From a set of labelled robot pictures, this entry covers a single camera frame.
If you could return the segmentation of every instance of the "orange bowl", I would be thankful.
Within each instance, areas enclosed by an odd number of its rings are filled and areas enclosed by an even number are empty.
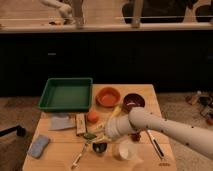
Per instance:
[[[120,93],[113,87],[105,87],[101,89],[97,96],[96,102],[104,107],[114,107],[120,100]]]

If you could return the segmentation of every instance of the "dark cabinet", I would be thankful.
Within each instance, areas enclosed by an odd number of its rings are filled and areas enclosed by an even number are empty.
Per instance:
[[[0,96],[41,95],[49,77],[151,83],[157,91],[213,88],[212,31],[2,34],[0,40]]]

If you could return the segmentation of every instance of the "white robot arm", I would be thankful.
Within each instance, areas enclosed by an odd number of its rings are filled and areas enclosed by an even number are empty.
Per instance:
[[[161,132],[187,147],[213,159],[213,132],[163,119],[142,107],[134,107],[129,115],[114,117],[105,125],[105,135],[112,140],[143,130]]]

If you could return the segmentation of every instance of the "white cup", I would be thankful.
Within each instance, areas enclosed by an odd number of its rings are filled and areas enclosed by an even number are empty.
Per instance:
[[[118,147],[119,155],[124,160],[132,160],[137,155],[137,144],[127,139],[122,141]]]

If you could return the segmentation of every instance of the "green tray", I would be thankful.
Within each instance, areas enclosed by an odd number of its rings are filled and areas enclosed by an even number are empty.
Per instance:
[[[44,112],[87,112],[92,83],[92,78],[49,78],[39,108]]]

